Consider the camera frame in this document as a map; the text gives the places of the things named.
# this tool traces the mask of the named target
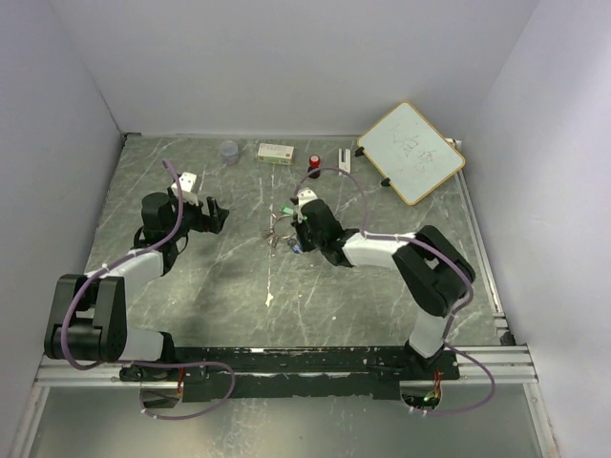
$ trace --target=white wall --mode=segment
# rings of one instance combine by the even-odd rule
[[[54,283],[87,259],[120,136],[46,0],[0,2],[0,457],[30,394]]]
[[[465,138],[510,324],[565,457],[611,454],[611,3],[544,0]]]
[[[463,136],[537,0],[52,0],[123,132]]]

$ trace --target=whiteboard stand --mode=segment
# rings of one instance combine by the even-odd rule
[[[464,167],[454,144],[403,102],[358,139],[354,155],[367,156],[384,177],[380,184],[415,205]]]

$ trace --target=marble table top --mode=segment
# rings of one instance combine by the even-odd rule
[[[270,208],[290,204],[310,155],[337,165],[338,148],[355,149],[353,139],[238,139],[241,158],[225,166],[222,139],[130,136],[110,187],[88,269],[114,260],[131,248],[141,225],[140,201],[164,192],[171,178],[161,165],[168,158],[179,172],[203,175],[199,197],[212,196],[231,214],[219,235],[190,234],[186,251],[172,271],[151,281],[128,303],[128,324],[170,332],[179,346],[298,346],[403,344],[416,305],[396,273],[376,267],[334,267],[318,253],[296,255],[261,237]],[[259,143],[295,147],[295,164],[256,160]],[[415,206],[406,205],[366,157],[352,158],[352,172],[369,200],[369,230],[385,233],[436,226],[474,267],[474,300],[454,322],[458,345],[499,344],[493,303],[478,261],[468,210],[456,177]],[[363,202],[353,183],[334,173],[307,184],[344,227],[358,227]]]

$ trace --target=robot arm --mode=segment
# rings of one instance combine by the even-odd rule
[[[78,360],[114,362],[117,360],[174,360],[172,337],[164,332],[128,327],[126,303],[131,301],[149,281],[167,274],[179,255],[178,242],[191,230],[218,234],[228,210],[219,207],[214,198],[207,198],[208,215],[195,193],[196,176],[180,176],[183,212],[177,233],[159,249],[127,260],[92,283],[76,308],[68,330],[69,346]],[[142,226],[134,235],[130,253],[141,251],[167,237],[177,222],[177,187],[167,193],[149,194],[142,200]],[[61,326],[71,301],[85,280],[94,272],[65,275],[55,287],[53,305],[45,334],[45,354],[63,359],[60,344]]]
[[[467,292],[466,285],[448,265],[408,241],[366,239],[357,229],[344,229],[330,208],[309,189],[297,196],[293,226],[303,251],[318,248],[333,265],[374,265],[398,271],[419,307],[406,350],[424,364],[437,358],[443,349],[443,333],[452,307]],[[474,281],[473,268],[433,226],[403,236],[426,242]]]

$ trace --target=box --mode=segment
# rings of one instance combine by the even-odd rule
[[[262,143],[259,145],[257,159],[260,162],[267,162],[268,164],[292,165],[294,149],[293,146]]]

